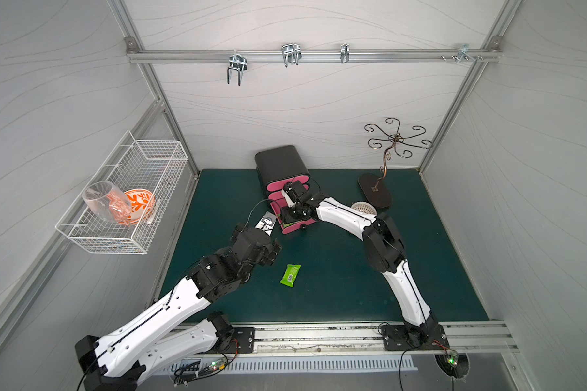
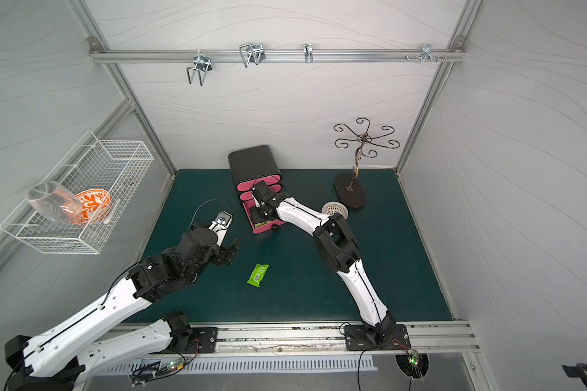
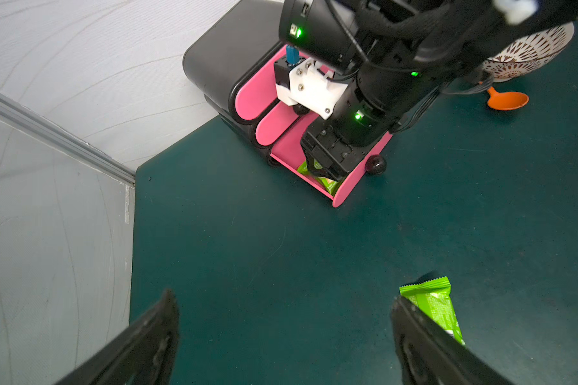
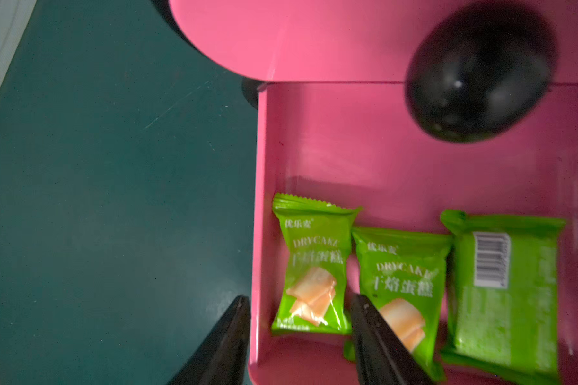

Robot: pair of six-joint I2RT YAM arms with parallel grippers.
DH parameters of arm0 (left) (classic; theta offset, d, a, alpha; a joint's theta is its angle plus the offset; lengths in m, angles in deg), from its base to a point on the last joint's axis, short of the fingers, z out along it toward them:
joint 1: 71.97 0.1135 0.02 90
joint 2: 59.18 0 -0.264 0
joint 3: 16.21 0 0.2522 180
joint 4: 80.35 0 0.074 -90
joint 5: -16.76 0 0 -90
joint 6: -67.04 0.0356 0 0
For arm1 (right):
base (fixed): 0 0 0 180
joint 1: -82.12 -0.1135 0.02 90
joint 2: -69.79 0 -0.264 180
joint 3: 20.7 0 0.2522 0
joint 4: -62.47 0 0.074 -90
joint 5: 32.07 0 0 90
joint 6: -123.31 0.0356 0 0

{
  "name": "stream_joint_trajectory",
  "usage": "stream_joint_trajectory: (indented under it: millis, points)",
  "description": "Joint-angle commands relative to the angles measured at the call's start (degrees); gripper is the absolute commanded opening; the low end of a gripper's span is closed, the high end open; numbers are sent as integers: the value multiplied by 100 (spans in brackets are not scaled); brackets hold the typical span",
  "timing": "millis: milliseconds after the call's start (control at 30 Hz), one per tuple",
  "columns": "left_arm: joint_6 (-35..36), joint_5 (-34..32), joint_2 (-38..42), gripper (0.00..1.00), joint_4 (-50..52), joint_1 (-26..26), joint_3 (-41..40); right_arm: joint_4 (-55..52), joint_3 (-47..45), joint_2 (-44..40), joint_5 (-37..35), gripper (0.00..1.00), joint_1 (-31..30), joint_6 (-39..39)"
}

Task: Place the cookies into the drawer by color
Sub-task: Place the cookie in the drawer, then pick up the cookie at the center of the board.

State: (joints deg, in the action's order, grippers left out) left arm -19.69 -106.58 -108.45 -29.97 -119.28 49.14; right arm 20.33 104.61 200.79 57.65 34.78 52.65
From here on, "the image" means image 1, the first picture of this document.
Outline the pink bottom drawer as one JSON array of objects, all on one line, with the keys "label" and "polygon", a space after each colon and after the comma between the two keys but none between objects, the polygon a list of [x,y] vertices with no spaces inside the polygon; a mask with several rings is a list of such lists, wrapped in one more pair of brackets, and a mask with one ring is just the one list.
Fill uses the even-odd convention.
[{"label": "pink bottom drawer", "polygon": [[296,221],[296,223],[286,223],[281,216],[281,212],[285,206],[286,202],[284,198],[279,200],[272,200],[271,202],[272,212],[277,216],[277,221],[284,235],[293,233],[295,231],[306,230],[311,224],[316,223],[316,220],[312,218],[303,221]]}]

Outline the pink drawer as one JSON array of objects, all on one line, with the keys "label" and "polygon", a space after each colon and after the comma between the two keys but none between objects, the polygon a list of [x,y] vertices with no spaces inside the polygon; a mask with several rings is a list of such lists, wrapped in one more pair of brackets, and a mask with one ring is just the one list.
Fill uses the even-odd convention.
[{"label": "pink drawer", "polygon": [[311,224],[316,223],[316,220],[312,218],[303,221],[296,221],[296,223],[286,223],[281,216],[281,212],[285,206],[286,202],[284,198],[279,200],[272,200],[271,202],[272,212],[277,216],[277,221],[284,235],[293,233],[295,231],[306,230]]},{"label": "pink drawer", "polygon": [[271,192],[268,196],[270,200],[284,200],[285,195],[283,193],[283,189],[279,189],[275,192]]},{"label": "pink drawer", "polygon": [[298,175],[298,176],[294,176],[292,178],[288,178],[288,179],[281,179],[281,180],[277,180],[275,182],[270,182],[269,184],[267,184],[267,191],[269,193],[272,192],[277,192],[283,189],[283,187],[285,186],[285,184],[289,183],[289,182],[301,182],[302,184],[305,184],[309,181],[310,177],[308,175]]}]

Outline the pink top drawer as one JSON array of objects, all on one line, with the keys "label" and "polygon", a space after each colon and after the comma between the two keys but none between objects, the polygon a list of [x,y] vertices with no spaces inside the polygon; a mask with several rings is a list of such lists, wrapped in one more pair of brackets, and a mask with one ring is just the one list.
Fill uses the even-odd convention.
[{"label": "pink top drawer", "polygon": [[267,191],[269,193],[272,192],[277,192],[283,189],[283,187],[285,186],[285,184],[289,183],[289,182],[301,182],[302,184],[305,184],[309,181],[310,177],[308,175],[298,175],[298,176],[294,176],[292,178],[288,178],[288,179],[281,179],[281,180],[277,180],[275,182],[270,182],[269,184],[267,184]]}]

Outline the green cookie packet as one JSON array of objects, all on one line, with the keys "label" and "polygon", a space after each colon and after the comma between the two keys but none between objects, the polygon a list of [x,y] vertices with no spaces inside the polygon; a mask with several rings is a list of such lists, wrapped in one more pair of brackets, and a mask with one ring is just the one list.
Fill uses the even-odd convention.
[{"label": "green cookie packet", "polygon": [[298,273],[300,272],[301,266],[295,264],[288,264],[283,277],[280,280],[282,285],[286,287],[293,288],[294,283],[298,277]]}]

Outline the black pink drawer cabinet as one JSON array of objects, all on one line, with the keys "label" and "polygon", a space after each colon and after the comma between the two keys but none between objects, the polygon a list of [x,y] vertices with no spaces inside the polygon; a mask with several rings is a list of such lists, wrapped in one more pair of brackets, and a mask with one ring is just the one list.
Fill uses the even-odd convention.
[{"label": "black pink drawer cabinet", "polygon": [[[266,187],[270,182],[298,175],[308,175],[311,179],[311,175],[294,145],[285,145],[257,152],[254,156],[254,161],[259,181],[267,198],[270,193]],[[308,190],[309,181],[303,184]]]}]

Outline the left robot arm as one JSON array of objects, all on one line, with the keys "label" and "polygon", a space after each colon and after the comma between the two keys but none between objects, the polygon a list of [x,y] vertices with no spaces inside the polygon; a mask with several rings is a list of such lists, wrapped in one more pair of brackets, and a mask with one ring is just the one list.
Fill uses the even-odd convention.
[{"label": "left robot arm", "polygon": [[277,239],[256,227],[236,227],[231,246],[202,257],[169,293],[132,321],[102,337],[76,345],[83,377],[78,389],[135,390],[161,369],[189,355],[227,348],[233,326],[220,311],[182,332],[175,328],[270,266],[282,250]]}]

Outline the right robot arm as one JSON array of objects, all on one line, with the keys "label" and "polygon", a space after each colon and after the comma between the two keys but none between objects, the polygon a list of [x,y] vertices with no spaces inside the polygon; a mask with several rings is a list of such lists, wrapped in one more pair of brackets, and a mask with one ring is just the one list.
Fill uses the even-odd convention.
[{"label": "right robot arm", "polygon": [[322,192],[311,194],[299,181],[287,182],[281,193],[287,203],[280,210],[284,222],[312,218],[334,224],[363,242],[368,263],[383,275],[399,303],[407,341],[413,347],[424,345],[438,321],[411,274],[402,236],[393,219],[384,213],[354,210]]}]

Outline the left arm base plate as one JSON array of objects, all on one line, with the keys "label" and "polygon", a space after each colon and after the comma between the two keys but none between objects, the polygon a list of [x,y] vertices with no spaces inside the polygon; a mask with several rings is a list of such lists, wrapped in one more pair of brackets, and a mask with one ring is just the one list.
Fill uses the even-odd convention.
[{"label": "left arm base plate", "polygon": [[251,354],[254,352],[255,334],[254,327],[235,327],[230,337],[224,339],[223,342],[218,341],[209,352],[226,355]]}]

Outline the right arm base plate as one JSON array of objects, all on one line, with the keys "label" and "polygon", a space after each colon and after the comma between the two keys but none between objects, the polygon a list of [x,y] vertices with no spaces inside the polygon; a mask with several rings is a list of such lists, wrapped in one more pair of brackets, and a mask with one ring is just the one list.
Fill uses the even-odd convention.
[{"label": "right arm base plate", "polygon": [[403,324],[382,323],[377,327],[384,350],[432,350],[444,351],[450,348],[447,334],[441,324],[437,324],[427,336],[421,335],[415,329],[409,329]]}]

